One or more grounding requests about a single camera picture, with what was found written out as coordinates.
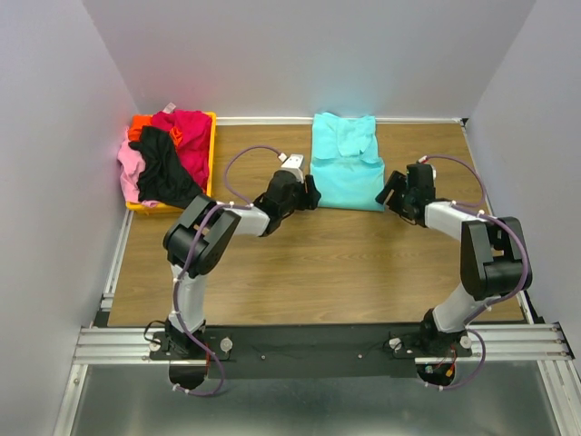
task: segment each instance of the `gray wall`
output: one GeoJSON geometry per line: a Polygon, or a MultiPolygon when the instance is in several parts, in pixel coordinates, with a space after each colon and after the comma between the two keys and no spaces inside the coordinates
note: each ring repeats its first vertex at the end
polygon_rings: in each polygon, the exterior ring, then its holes
{"type": "Polygon", "coordinates": [[[144,112],[469,116],[533,0],[84,0],[144,112]]]}
{"type": "Polygon", "coordinates": [[[0,434],[51,434],[120,228],[135,108],[80,2],[3,2],[0,35],[0,434]]]}
{"type": "Polygon", "coordinates": [[[563,323],[577,354],[580,17],[578,1],[539,1],[468,123],[495,213],[522,221],[533,264],[533,304],[548,321],[563,323]]]}

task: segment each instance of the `pile of clothes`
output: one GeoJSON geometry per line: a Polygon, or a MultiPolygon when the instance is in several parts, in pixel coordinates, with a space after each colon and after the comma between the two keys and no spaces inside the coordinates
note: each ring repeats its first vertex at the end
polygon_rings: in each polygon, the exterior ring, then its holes
{"type": "Polygon", "coordinates": [[[199,111],[136,115],[117,159],[127,202],[185,209],[206,191],[212,118],[199,111]]]}

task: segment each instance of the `wooden table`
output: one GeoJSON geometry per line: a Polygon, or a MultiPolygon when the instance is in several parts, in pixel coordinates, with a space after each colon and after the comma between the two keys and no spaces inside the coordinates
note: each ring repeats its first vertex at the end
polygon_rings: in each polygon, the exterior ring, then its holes
{"type": "MultiPolygon", "coordinates": [[[[379,153],[391,171],[424,154],[469,162],[457,124],[379,124],[379,153]]],[[[270,144],[310,161],[309,125],[223,126],[217,131],[213,196],[235,200],[222,184],[228,161],[253,144],[270,144]]],[[[461,166],[434,161],[438,196],[476,201],[479,189],[461,166]]],[[[233,186],[250,198],[279,167],[268,151],[232,167],[233,186]]],[[[135,215],[109,325],[145,325],[171,309],[172,274],[162,238],[176,214],[135,215]]],[[[205,311],[213,324],[419,321],[459,283],[459,243],[412,226],[394,213],[320,208],[296,212],[267,238],[236,237],[211,273],[205,311]]],[[[517,301],[482,319],[521,320],[517,301]]]]}

